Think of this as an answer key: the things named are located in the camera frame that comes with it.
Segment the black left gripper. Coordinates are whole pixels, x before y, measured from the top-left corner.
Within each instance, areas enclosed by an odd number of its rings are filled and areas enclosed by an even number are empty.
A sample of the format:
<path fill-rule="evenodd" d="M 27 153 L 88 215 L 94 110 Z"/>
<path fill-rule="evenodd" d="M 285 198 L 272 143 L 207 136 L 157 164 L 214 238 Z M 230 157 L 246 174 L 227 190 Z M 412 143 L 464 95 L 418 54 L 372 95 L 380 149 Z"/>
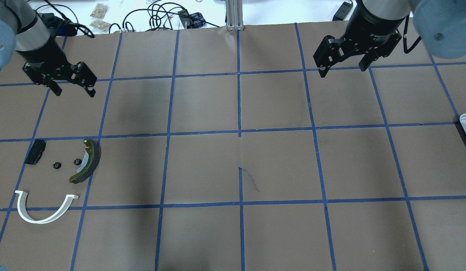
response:
<path fill-rule="evenodd" d="M 88 96 L 95 97 L 97 76 L 83 61 L 70 63 L 54 38 L 48 38 L 39 48 L 21 54 L 26 61 L 23 72 L 35 85 L 43 85 L 60 96 L 63 90 L 57 81 L 67 81 L 81 86 Z"/>

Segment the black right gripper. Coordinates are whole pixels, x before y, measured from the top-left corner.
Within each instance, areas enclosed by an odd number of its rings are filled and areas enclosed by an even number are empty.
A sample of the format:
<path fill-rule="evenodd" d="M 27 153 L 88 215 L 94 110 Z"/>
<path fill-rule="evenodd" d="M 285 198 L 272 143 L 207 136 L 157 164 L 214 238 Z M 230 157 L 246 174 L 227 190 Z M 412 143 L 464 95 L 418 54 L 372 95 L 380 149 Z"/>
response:
<path fill-rule="evenodd" d="M 379 57 L 388 57 L 402 37 L 402 4 L 358 4 L 340 38 L 323 37 L 313 58 L 321 78 L 332 66 L 362 55 L 359 68 L 365 72 Z"/>

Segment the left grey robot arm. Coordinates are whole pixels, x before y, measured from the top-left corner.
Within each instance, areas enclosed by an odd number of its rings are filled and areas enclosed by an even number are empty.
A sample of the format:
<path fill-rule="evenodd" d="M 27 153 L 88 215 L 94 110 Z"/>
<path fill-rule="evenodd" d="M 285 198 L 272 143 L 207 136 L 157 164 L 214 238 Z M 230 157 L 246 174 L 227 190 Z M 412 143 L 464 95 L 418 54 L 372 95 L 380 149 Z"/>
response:
<path fill-rule="evenodd" d="M 70 63 L 55 37 L 27 1 L 0 0 L 0 69 L 16 52 L 25 60 L 22 70 L 33 84 L 59 96 L 57 81 L 67 81 L 94 97 L 97 76 L 84 62 Z"/>

